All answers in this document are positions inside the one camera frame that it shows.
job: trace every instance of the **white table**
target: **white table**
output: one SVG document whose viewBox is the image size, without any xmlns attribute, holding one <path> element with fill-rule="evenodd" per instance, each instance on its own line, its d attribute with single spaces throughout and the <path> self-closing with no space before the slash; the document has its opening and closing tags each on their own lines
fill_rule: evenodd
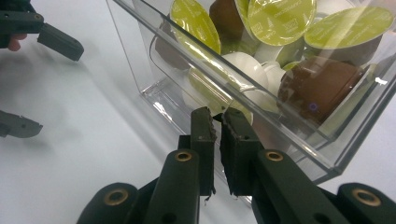
<svg viewBox="0 0 396 224">
<path fill-rule="evenodd" d="M 33 138 L 0 139 L 0 223 L 75 223 L 100 188 L 140 188 L 157 177 L 178 135 L 138 95 L 105 0 L 32 3 L 85 52 L 71 62 L 36 43 L 37 35 L 18 52 L 0 50 L 0 109 L 44 125 Z M 393 100 L 345 173 L 323 188 L 360 182 L 396 200 L 395 112 Z M 215 182 L 200 223 L 255 223 L 250 208 Z"/>
</svg>

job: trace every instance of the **hand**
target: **hand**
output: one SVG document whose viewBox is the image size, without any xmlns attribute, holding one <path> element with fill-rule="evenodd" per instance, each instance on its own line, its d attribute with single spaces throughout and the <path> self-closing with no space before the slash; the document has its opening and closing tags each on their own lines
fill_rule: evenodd
<svg viewBox="0 0 396 224">
<path fill-rule="evenodd" d="M 21 48 L 20 40 L 26 38 L 27 34 L 24 35 L 12 35 L 9 40 L 8 49 L 11 51 L 18 51 Z"/>
</svg>

